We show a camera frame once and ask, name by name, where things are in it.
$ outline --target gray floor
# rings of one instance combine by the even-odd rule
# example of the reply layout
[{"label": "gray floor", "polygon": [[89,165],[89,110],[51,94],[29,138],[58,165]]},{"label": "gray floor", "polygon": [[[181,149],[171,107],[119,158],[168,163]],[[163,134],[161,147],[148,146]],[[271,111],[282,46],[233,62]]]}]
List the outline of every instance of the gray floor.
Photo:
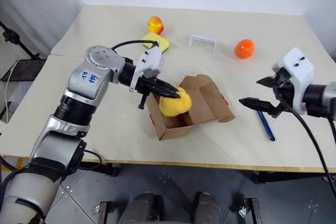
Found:
[{"label": "gray floor", "polygon": [[[108,223],[116,223],[128,202],[145,191],[163,196],[166,220],[189,221],[195,193],[206,191],[226,224],[244,223],[229,210],[236,193],[259,199],[264,224],[336,223],[336,201],[321,178],[256,185],[236,170],[154,165],[122,165],[118,177],[79,170],[62,183],[46,223],[97,223],[93,207],[111,200],[117,210]],[[252,223],[250,213],[245,221]]]}]

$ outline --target yellow sticky note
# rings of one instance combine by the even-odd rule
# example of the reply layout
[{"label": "yellow sticky note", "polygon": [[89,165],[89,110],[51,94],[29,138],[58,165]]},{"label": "yellow sticky note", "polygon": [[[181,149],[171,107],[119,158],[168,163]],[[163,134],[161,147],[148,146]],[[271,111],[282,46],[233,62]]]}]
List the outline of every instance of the yellow sticky note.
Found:
[{"label": "yellow sticky note", "polygon": [[[160,35],[157,35],[155,33],[150,32],[146,36],[144,36],[142,39],[145,40],[155,40],[159,43],[159,49],[160,52],[165,52],[167,48],[169,47],[169,41],[165,38],[162,38]],[[145,47],[151,48],[152,44],[151,43],[144,43],[143,44]]]}]

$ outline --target black cable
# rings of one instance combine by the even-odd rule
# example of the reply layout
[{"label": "black cable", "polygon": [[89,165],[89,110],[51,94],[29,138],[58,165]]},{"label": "black cable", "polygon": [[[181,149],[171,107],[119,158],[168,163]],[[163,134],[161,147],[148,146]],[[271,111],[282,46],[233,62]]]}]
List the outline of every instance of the black cable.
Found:
[{"label": "black cable", "polygon": [[24,167],[22,169],[17,169],[15,171],[11,172],[10,174],[8,174],[8,176],[1,183],[1,189],[0,189],[0,211],[2,209],[2,204],[4,202],[6,188],[8,186],[8,183],[14,178],[15,175],[17,175],[19,173],[22,173],[25,169],[26,169],[26,167]]},{"label": "black cable", "polygon": [[13,165],[8,163],[1,155],[0,155],[0,161],[3,166],[5,166],[8,170],[11,170],[12,172],[17,170]]},{"label": "black cable", "polygon": [[282,95],[278,91],[278,88],[273,87],[273,91],[274,91],[274,94],[275,94],[276,98],[279,99],[280,103],[300,121],[300,123],[302,124],[304,129],[307,131],[308,135],[310,136],[311,141],[313,142],[313,144],[315,146],[315,149],[316,149],[316,151],[317,151],[317,153],[320,157],[320,160],[321,160],[324,172],[326,173],[330,188],[331,188],[331,190],[332,190],[332,192],[335,196],[335,199],[336,199],[336,189],[335,189],[334,184],[332,182],[332,179],[331,179],[330,173],[328,171],[328,167],[326,165],[326,162],[324,161],[324,157],[322,155],[321,149],[320,149],[313,133],[311,132],[311,130],[309,129],[308,125],[303,120],[303,118],[283,99]]},{"label": "black cable", "polygon": [[330,123],[330,127],[331,127],[331,130],[332,130],[332,134],[334,135],[334,140],[335,140],[335,144],[336,144],[336,129],[335,129],[334,122],[333,122],[331,117],[327,117],[327,118],[328,118],[328,122]]},{"label": "black cable", "polygon": [[97,165],[93,165],[91,167],[82,167],[82,166],[79,166],[78,169],[81,169],[81,170],[93,170],[93,169],[98,168],[103,163],[103,160],[101,159],[101,156],[98,155],[97,153],[92,152],[92,151],[88,151],[88,150],[84,150],[84,152],[91,153],[92,155],[96,156],[99,159],[99,163]]},{"label": "black cable", "polygon": [[139,39],[139,40],[130,40],[130,41],[125,41],[125,42],[119,43],[119,44],[111,47],[111,49],[114,51],[118,47],[122,47],[122,46],[125,46],[125,45],[128,45],[128,44],[135,44],[135,43],[152,43],[154,46],[155,45],[159,45],[159,43],[157,41],[155,41],[155,40],[143,40],[143,39]]}]

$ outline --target red and yellow apple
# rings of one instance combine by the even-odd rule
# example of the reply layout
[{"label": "red and yellow apple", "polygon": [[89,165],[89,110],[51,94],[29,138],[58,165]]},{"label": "red and yellow apple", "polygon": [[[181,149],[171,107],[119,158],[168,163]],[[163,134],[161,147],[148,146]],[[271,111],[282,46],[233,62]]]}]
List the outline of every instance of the red and yellow apple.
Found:
[{"label": "red and yellow apple", "polygon": [[163,23],[159,17],[153,16],[148,20],[147,28],[149,31],[160,34],[163,31]]}]

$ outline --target orange ball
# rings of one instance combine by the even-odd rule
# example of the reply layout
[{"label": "orange ball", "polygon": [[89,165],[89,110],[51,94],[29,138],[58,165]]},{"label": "orange ball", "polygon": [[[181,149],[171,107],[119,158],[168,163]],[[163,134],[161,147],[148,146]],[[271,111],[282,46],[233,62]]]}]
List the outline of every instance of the orange ball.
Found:
[{"label": "orange ball", "polygon": [[241,40],[235,47],[235,54],[240,59],[246,59],[253,55],[254,43],[250,39]]}]

